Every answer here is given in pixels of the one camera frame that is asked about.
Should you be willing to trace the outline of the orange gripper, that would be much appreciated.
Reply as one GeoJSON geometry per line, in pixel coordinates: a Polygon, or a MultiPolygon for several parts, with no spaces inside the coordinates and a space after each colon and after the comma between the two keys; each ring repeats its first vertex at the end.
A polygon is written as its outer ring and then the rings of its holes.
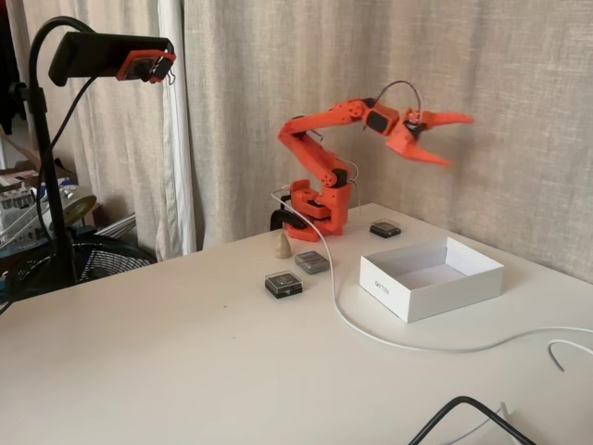
{"type": "Polygon", "coordinates": [[[451,124],[474,124],[474,118],[457,112],[424,111],[408,108],[400,113],[395,109],[376,105],[367,113],[367,127],[381,134],[389,148],[402,158],[448,166],[448,159],[421,149],[417,140],[424,130],[451,124]]]}

